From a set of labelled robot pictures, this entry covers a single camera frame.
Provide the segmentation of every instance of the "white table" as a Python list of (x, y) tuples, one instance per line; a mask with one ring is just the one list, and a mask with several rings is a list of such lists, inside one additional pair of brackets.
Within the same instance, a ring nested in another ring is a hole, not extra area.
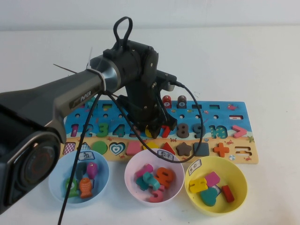
[[(247, 199), (222, 217), (200, 214), (184, 189), (171, 204), (145, 208), (125, 188), (126, 165), (110, 162), (107, 195), (86, 208), (67, 208), (63, 224), (299, 224), (300, 27), (133, 30), (130, 39), (152, 45), (158, 68), (176, 75), (199, 100), (246, 102), (260, 159), (238, 165), (248, 181)], [(0, 91), (70, 74), (53, 63), (82, 71), (91, 46), (94, 57), (114, 42), (112, 30), (0, 32)], [(169, 94), (176, 99), (185, 92)], [(0, 224), (56, 224), (61, 203), (47, 182), (3, 213)]]

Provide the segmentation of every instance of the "checkered square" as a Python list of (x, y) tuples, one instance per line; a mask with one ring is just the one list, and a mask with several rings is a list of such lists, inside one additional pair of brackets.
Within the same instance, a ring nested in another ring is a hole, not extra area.
[(66, 142), (63, 155), (66, 155), (75, 150), (76, 143), (75, 142)]
[(90, 150), (90, 146), (85, 142), (82, 144), (81, 150)]

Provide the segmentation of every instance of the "blue bowl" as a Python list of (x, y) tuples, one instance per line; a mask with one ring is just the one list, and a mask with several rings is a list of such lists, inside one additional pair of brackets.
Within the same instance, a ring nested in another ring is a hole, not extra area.
[[(74, 159), (76, 156), (76, 151), (70, 152), (67, 155), (63, 156), (57, 163), (56, 167), (52, 171), (49, 176), (49, 189), (51, 194), (59, 201), (63, 202), (66, 194), (66, 181), (71, 176), (72, 167), (74, 163)], [(103, 194), (108, 178), (109, 178), (109, 167), (107, 160), (98, 152), (93, 150), (85, 150), (80, 152), (78, 163), (86, 162), (86, 163), (97, 163), (98, 165), (98, 173), (94, 178), (92, 194), (93, 196), (90, 198), (80, 198), (80, 190), (79, 190), (79, 181), (78, 181), (78, 196), (69, 197), (67, 201), (67, 205), (82, 207), (86, 205), (90, 205), (95, 202), (99, 197)]]

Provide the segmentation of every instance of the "orange plus sign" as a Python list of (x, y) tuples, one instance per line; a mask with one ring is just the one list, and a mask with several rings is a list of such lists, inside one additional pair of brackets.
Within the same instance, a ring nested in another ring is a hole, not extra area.
[(217, 147), (213, 148), (213, 152), (219, 153), (219, 156), (224, 158), (225, 153), (229, 153), (229, 148), (224, 147), (223, 143), (219, 143), (219, 144), (217, 144)]

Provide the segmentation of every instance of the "teal heart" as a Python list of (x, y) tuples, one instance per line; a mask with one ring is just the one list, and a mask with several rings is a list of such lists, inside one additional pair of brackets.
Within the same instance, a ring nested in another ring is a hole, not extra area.
[(118, 155), (120, 154), (122, 151), (125, 150), (125, 144), (123, 142), (120, 143), (116, 143), (113, 142), (109, 145), (109, 150), (114, 154), (114, 155)]
[(200, 192), (200, 197), (207, 206), (214, 206), (216, 204), (217, 195), (218, 191), (213, 187), (209, 187), (207, 190)]

